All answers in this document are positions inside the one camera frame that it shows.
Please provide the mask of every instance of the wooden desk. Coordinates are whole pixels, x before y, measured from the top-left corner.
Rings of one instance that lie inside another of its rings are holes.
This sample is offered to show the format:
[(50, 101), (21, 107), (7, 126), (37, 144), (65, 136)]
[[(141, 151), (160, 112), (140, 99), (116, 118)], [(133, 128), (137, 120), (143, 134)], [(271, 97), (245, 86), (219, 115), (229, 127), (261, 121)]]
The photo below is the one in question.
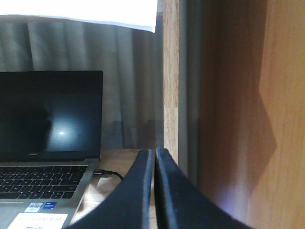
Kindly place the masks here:
[[(99, 168), (112, 170), (125, 176), (133, 164), (138, 150), (103, 150)], [(115, 176), (94, 176), (75, 215), (74, 222), (87, 215), (98, 206), (117, 187), (120, 179)], [(151, 189), (151, 203), (149, 208), (150, 228), (157, 229), (156, 213), (153, 198), (153, 186)]]

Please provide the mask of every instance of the white sheet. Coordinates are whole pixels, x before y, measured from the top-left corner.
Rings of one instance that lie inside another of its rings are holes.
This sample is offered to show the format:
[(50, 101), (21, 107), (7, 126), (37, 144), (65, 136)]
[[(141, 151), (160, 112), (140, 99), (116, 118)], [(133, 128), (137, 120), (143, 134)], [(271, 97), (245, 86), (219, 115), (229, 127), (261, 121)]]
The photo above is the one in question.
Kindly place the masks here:
[(157, 0), (6, 0), (0, 22), (69, 19), (155, 31)]

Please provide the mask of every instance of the wall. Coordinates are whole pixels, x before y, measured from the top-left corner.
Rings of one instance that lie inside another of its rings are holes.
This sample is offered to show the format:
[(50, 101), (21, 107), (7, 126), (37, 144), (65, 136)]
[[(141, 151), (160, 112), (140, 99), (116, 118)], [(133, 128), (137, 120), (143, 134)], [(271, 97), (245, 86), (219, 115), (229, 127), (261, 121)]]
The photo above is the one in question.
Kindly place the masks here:
[(203, 68), (212, 89), (202, 93), (199, 187), (254, 228), (304, 228), (305, 2), (216, 8), (215, 49), (203, 50), (213, 68)]

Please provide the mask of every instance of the black laptop screen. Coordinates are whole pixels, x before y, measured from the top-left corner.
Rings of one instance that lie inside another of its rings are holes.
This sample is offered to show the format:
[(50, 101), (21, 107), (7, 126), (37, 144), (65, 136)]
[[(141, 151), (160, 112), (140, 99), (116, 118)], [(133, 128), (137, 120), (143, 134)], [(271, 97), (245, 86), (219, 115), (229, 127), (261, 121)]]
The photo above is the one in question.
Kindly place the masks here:
[(0, 73), (1, 161), (98, 157), (102, 72)]

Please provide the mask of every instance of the wooden panel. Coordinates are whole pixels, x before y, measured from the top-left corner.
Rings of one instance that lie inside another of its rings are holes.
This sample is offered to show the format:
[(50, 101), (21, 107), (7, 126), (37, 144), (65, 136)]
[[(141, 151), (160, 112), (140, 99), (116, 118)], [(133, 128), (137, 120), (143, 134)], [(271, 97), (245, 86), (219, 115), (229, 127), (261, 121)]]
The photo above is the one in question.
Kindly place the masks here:
[(257, 229), (305, 225), (305, 2), (220, 1), (200, 188)]
[(178, 163), (179, 0), (163, 1), (164, 147)]

